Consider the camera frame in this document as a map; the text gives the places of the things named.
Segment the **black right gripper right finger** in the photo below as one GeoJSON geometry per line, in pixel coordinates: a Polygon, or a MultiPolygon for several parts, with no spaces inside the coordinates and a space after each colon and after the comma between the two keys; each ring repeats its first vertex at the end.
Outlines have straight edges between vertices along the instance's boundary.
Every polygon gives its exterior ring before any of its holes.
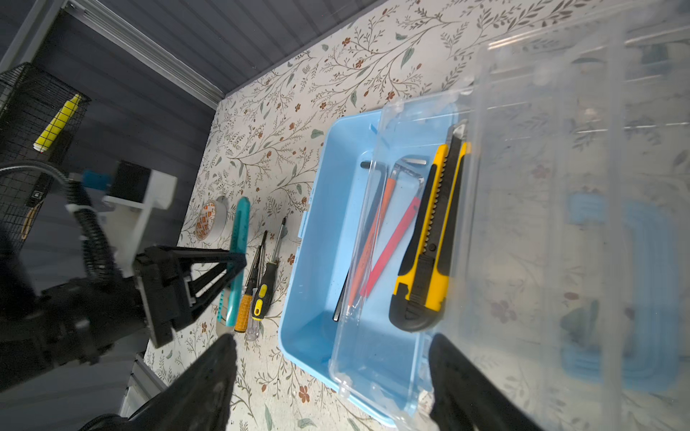
{"type": "Polygon", "coordinates": [[[431,419],[440,430],[538,430],[443,334],[429,348],[434,389],[431,419]]]}

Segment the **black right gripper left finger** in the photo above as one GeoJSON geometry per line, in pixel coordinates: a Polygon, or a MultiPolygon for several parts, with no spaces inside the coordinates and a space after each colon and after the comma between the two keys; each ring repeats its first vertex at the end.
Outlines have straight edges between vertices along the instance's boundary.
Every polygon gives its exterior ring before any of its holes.
{"type": "Polygon", "coordinates": [[[224,430],[237,376],[235,339],[219,337],[167,389],[128,418],[105,414],[84,430],[224,430]]]}

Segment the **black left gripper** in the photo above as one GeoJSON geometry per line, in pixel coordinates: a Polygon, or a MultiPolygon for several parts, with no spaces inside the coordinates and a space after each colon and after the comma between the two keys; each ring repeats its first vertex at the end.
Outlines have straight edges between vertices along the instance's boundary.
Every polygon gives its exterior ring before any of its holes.
{"type": "Polygon", "coordinates": [[[112,345],[146,329],[161,347],[197,321],[246,266],[241,252],[149,247],[135,273],[98,287],[87,278],[36,295],[13,254],[1,259],[1,388],[6,391],[77,361],[94,364],[112,345]],[[216,264],[195,279],[194,264],[216,264]],[[194,300],[190,307],[189,293],[194,300]]]}

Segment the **red handled screwdriver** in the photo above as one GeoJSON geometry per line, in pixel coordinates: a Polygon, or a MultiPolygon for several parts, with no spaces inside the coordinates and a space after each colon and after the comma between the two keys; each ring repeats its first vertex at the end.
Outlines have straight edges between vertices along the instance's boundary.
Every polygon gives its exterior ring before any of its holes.
{"type": "Polygon", "coordinates": [[[268,315],[271,308],[280,263],[280,248],[288,232],[286,224],[287,217],[284,217],[280,224],[280,230],[276,235],[276,244],[273,254],[271,258],[267,260],[260,285],[253,297],[252,308],[250,310],[251,321],[245,334],[245,339],[247,341],[256,341],[258,339],[262,321],[268,315]]]}

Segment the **yellow black utility knife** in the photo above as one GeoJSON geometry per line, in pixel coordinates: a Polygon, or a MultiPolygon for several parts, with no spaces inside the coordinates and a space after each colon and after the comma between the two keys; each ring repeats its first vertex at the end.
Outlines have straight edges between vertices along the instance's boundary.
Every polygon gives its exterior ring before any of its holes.
{"type": "Polygon", "coordinates": [[[465,120],[451,127],[435,154],[398,271],[389,321],[405,332],[427,330],[445,307],[464,162],[471,153],[466,127],[465,120]]]}

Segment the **red hex key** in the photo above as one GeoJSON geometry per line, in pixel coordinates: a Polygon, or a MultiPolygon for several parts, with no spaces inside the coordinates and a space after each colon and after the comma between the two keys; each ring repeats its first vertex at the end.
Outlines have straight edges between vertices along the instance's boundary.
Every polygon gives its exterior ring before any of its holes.
{"type": "Polygon", "coordinates": [[[420,196],[423,193],[425,184],[425,179],[422,175],[422,167],[425,167],[427,163],[428,162],[425,159],[420,157],[408,156],[399,159],[391,170],[391,174],[386,181],[384,201],[382,202],[383,216],[386,215],[387,207],[395,191],[397,178],[400,173],[405,173],[417,181],[418,190],[415,196],[411,199],[411,203],[402,215],[397,227],[395,228],[395,231],[392,233],[388,243],[386,244],[386,247],[384,247],[384,250],[381,252],[376,264],[370,272],[366,285],[360,290],[363,298],[368,298],[370,296],[383,271],[386,269],[388,262],[390,262],[395,250],[399,246],[400,242],[402,242],[404,234],[419,211],[420,196]]]}

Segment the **light blue plastic tool box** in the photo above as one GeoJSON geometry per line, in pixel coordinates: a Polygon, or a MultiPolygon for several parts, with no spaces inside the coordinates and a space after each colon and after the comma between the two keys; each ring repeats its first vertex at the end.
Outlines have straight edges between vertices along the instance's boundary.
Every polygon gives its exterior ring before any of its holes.
{"type": "Polygon", "coordinates": [[[356,243],[368,232],[367,217],[377,188],[375,167],[386,175],[401,158],[416,156],[426,180],[438,148],[461,114],[455,102],[420,99],[337,120],[325,148],[309,209],[298,232],[300,246],[292,270],[279,329],[284,356],[380,424],[411,427],[418,400],[431,391],[426,355],[431,336],[405,332],[389,321],[395,279],[413,235],[413,222],[368,298],[360,290],[418,190],[400,173],[355,303],[348,307],[356,243]],[[343,281],[351,269],[340,320],[332,320],[343,281]]]}

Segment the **orange hex key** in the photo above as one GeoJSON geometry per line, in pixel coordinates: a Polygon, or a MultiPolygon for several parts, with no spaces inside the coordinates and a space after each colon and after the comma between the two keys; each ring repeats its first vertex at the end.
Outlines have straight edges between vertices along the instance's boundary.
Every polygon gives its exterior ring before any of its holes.
{"type": "Polygon", "coordinates": [[[384,188],[382,188],[381,196],[379,198],[375,198],[374,200],[374,202],[377,204],[377,211],[374,214],[371,223],[369,224],[368,236],[366,238],[360,261],[354,273],[354,280],[352,282],[353,290],[348,300],[348,307],[351,307],[355,303],[355,298],[359,292],[359,288],[361,287],[362,280],[368,271],[368,264],[374,251],[378,228],[385,218],[389,201],[395,191],[397,177],[400,171],[404,170],[405,168],[407,168],[407,162],[404,158],[399,159],[393,165],[390,174],[386,176],[386,182],[384,188]]]}

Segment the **black hex key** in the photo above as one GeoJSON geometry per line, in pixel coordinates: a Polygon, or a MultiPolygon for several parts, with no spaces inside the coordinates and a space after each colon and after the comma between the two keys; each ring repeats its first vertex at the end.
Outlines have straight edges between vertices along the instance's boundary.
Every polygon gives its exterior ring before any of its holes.
{"type": "MultiPolygon", "coordinates": [[[[373,210],[373,205],[376,204],[379,199],[382,197],[382,193],[384,190],[384,184],[385,184],[385,179],[386,179],[386,172],[387,172],[387,167],[384,163],[379,163],[375,167],[375,171],[377,172],[377,188],[376,188],[376,193],[373,196],[372,203],[369,207],[367,217],[365,218],[365,221],[362,223],[362,225],[365,228],[365,232],[367,233],[371,227],[374,224],[374,221],[376,219],[376,213],[377,211],[373,210]]],[[[359,240],[356,245],[357,247],[355,248],[355,258],[356,260],[359,259],[359,257],[363,254],[363,249],[365,248],[366,241],[365,240],[359,240]]],[[[347,291],[349,279],[350,279],[350,273],[351,269],[348,270],[348,273],[346,275],[345,280],[343,281],[342,289],[341,289],[341,294],[339,296],[337,305],[334,309],[334,314],[332,315],[332,320],[335,321],[336,323],[340,320],[341,317],[341,312],[343,311],[344,308],[344,299],[345,299],[345,294],[347,291]]]]}

